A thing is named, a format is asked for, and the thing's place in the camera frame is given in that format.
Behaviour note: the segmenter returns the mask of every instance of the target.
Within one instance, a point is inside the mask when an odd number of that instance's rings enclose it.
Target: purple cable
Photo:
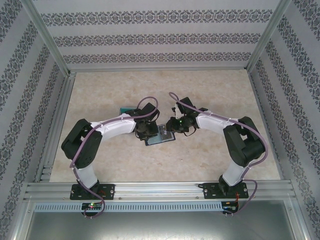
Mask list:
[[[259,132],[257,132],[256,130],[254,130],[254,129],[253,129],[252,127],[250,127],[250,126],[247,126],[247,125],[245,125],[245,124],[243,124],[243,123],[241,123],[241,122],[238,122],[238,121],[232,120],[232,119],[230,119],[230,118],[227,118],[227,117],[225,117],[225,116],[220,116],[220,115],[215,114],[215,113],[208,113],[208,112],[205,112],[205,111],[201,111],[201,110],[199,110],[199,109],[196,109],[195,107],[189,106],[189,105],[181,102],[181,101],[179,100],[179,97],[177,96],[177,94],[175,94],[174,92],[169,92],[169,96],[170,96],[171,98],[173,98],[173,99],[174,99],[176,102],[178,102],[179,104],[181,104],[181,105],[183,105],[183,106],[185,106],[185,107],[187,107],[187,108],[189,108],[189,109],[192,109],[192,110],[194,110],[194,111],[196,111],[196,112],[198,112],[198,113],[205,114],[205,115],[208,115],[208,116],[213,116],[213,117],[216,117],[216,118],[221,119],[221,120],[224,120],[224,121],[229,121],[229,122],[231,122],[231,123],[233,123],[233,124],[238,124],[238,125],[240,125],[241,127],[246,128],[246,129],[248,129],[249,131],[253,132],[253,133],[254,133],[255,135],[257,135],[258,138],[262,141],[262,143],[263,143],[263,145],[264,145],[264,149],[265,149],[264,156],[263,156],[259,161],[256,161],[256,162],[254,162],[254,163],[249,164],[248,167],[244,170],[244,172],[242,173],[242,175],[241,175],[241,177],[240,177],[240,178],[241,178],[242,180],[244,180],[244,181],[254,182],[254,184],[255,184],[255,188],[254,188],[254,190],[253,190],[253,193],[251,194],[251,196],[249,197],[249,199],[246,201],[246,203],[243,205],[243,207],[242,207],[240,210],[238,210],[236,213],[241,212],[242,209],[244,209],[244,208],[248,205],[248,203],[251,201],[251,199],[254,197],[254,195],[255,195],[255,193],[256,193],[256,191],[257,191],[257,189],[258,189],[258,183],[257,183],[257,181],[252,180],[252,179],[244,179],[244,176],[246,175],[246,173],[249,171],[249,169],[250,169],[251,167],[253,167],[253,166],[257,165],[257,164],[260,164],[260,163],[262,163],[264,160],[266,160],[266,158],[267,158],[267,156],[268,156],[268,145],[267,145],[266,140],[264,139],[263,136],[261,136],[261,134],[260,134]]]
[[[148,117],[148,116],[152,115],[154,112],[156,112],[157,109],[158,109],[159,103],[158,103],[158,100],[157,100],[155,97],[153,97],[153,96],[146,96],[146,97],[144,97],[143,99],[141,99],[136,108],[138,108],[138,107],[140,106],[140,104],[141,104],[144,100],[146,100],[146,99],[153,99],[153,100],[155,100],[155,109],[154,109],[152,112],[150,112],[150,113],[148,113],[148,114],[145,114],[145,115],[142,115],[142,116],[117,117],[117,118],[109,119],[109,120],[107,120],[107,121],[102,122],[101,124],[95,126],[93,129],[91,129],[91,130],[88,132],[88,134],[87,134],[87,135],[85,136],[85,138],[83,139],[83,141],[82,141],[82,143],[81,143],[78,151],[77,151],[76,154],[74,155],[74,157],[73,157],[73,159],[72,159],[71,164],[70,164],[69,167],[73,170],[73,173],[74,173],[76,179],[78,180],[79,184],[80,184],[86,191],[88,191],[89,193],[91,193],[92,195],[94,195],[94,196],[96,196],[98,199],[100,199],[100,200],[101,200],[101,203],[102,203],[102,205],[103,205],[102,210],[101,210],[100,212],[98,212],[96,215],[90,216],[90,217],[86,215],[86,211],[88,210],[88,208],[85,209],[84,212],[83,212],[83,215],[84,215],[85,218],[93,219],[93,218],[96,218],[96,217],[98,217],[99,215],[101,215],[101,214],[105,211],[106,202],[105,202],[105,200],[104,200],[100,195],[96,194],[95,192],[93,192],[93,191],[91,191],[89,188],[87,188],[87,187],[84,185],[84,183],[80,180],[80,178],[79,178],[79,176],[78,176],[78,174],[77,174],[75,163],[76,163],[76,161],[77,161],[77,159],[78,159],[78,157],[79,157],[79,155],[80,155],[81,150],[84,148],[84,145],[85,145],[86,141],[88,140],[88,138],[90,137],[90,135],[91,135],[96,129],[98,129],[98,128],[100,128],[100,127],[102,127],[102,126],[104,126],[104,125],[106,125],[106,124],[108,124],[108,123],[112,123],[112,122],[114,122],[114,121],[126,120],[126,119],[141,119],[141,118]]]

